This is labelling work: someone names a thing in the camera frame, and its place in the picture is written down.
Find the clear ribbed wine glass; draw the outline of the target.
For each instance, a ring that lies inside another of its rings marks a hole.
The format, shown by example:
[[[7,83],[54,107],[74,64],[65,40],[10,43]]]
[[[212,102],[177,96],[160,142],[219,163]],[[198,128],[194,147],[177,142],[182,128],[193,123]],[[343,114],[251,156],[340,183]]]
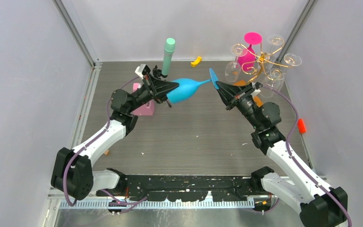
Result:
[[[276,93],[273,90],[280,91],[283,86],[285,78],[285,73],[279,68],[271,69],[261,81],[261,84],[265,87],[270,87],[271,89],[261,88],[260,96],[263,98],[271,98]]]

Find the blue wine glass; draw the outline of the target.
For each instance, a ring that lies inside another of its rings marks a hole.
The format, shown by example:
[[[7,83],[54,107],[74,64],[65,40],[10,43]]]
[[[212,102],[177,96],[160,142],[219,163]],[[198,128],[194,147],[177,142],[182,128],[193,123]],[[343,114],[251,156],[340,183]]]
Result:
[[[196,81],[189,78],[180,78],[173,80],[172,82],[177,83],[179,86],[167,94],[169,102],[172,104],[176,104],[185,101],[191,98],[202,85],[209,82],[213,83],[215,89],[219,89],[218,85],[216,84],[216,82],[218,81],[218,77],[212,68],[209,69],[209,74],[210,79],[204,81]]]

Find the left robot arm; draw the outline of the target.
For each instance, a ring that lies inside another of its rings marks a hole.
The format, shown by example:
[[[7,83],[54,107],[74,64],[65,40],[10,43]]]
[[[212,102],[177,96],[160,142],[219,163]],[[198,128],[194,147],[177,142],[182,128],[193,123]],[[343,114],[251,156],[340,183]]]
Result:
[[[69,206],[87,197],[92,191],[103,191],[108,195],[120,196],[127,186],[124,173],[113,168],[94,171],[97,160],[112,145],[128,136],[134,129],[138,116],[132,112],[151,100],[158,103],[173,101],[181,91],[177,81],[157,79],[150,74],[140,77],[143,85],[132,93],[123,89],[112,92],[107,103],[106,124],[81,144],[73,148],[61,148],[56,156],[52,172],[52,187],[62,191]]]

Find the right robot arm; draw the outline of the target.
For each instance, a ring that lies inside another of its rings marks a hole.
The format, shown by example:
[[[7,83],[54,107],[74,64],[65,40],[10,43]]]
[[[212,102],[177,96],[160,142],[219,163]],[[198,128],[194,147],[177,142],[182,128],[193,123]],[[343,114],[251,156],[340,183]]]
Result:
[[[255,147],[291,180],[287,182],[270,168],[263,167],[251,174],[251,189],[257,194],[267,191],[276,195],[299,214],[306,227],[336,227],[343,223],[351,227],[345,190],[325,182],[292,149],[289,137],[277,127],[281,122],[277,104],[266,102],[258,106],[255,103],[254,97],[264,86],[259,82],[234,86],[218,80],[213,84],[227,110],[236,107],[253,126],[255,131],[251,137]]]

